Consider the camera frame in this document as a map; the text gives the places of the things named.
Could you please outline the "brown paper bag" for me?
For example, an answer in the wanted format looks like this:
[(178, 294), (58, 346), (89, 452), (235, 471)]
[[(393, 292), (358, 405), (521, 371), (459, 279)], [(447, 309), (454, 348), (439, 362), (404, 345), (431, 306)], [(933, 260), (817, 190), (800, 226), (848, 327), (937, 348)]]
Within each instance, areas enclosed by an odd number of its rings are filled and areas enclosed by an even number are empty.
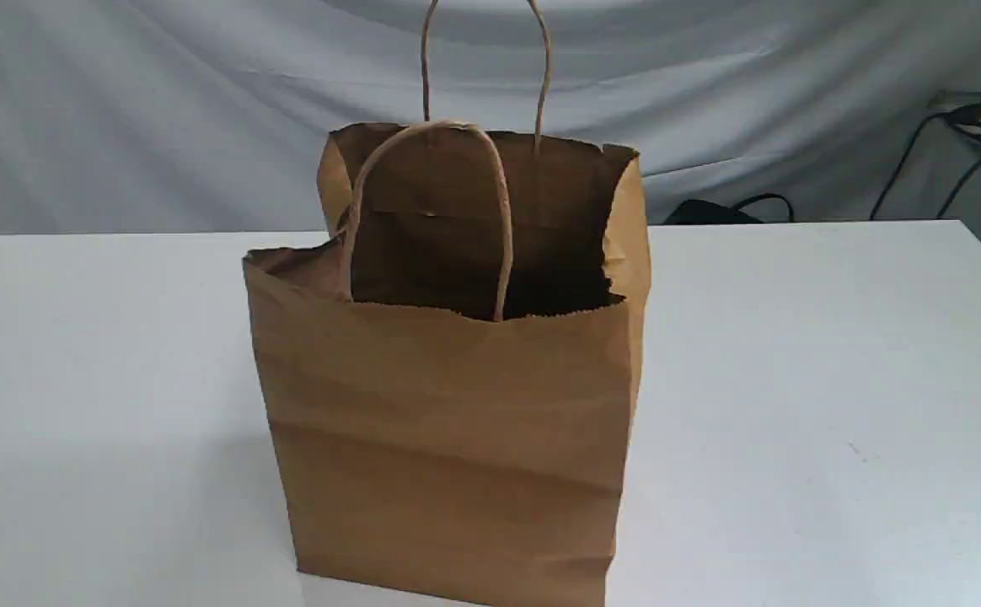
[(243, 260), (300, 572), (603, 606), (651, 287), (640, 154), (434, 121), (333, 131), (329, 241)]

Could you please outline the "black object behind table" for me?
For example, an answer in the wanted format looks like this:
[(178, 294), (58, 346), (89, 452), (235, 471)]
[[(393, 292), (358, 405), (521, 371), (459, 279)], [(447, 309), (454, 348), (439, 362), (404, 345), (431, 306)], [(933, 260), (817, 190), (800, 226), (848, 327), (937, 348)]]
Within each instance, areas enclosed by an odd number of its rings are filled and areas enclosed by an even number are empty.
[(782, 220), (782, 223), (797, 222), (795, 208), (786, 196), (776, 195), (776, 193), (763, 193), (763, 195), (745, 197), (744, 200), (729, 207), (702, 199), (684, 200), (662, 224), (663, 226), (676, 226), (676, 224), (680, 224), (680, 226), (689, 226), (690, 224), (763, 224), (765, 223), (764, 220), (748, 214), (745, 212), (745, 208), (764, 201), (780, 201), (784, 204), (786, 218)]

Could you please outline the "grey backdrop cloth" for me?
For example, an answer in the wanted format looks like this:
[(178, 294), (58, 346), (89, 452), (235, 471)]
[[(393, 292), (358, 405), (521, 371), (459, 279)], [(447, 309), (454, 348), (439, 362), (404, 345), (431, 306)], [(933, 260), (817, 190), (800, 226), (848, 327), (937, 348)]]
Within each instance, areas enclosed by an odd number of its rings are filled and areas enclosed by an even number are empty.
[[(652, 214), (860, 216), (981, 1), (544, 1), (545, 133), (641, 151)], [(0, 1), (0, 234), (321, 229), (348, 124), (421, 119), (425, 1)]]

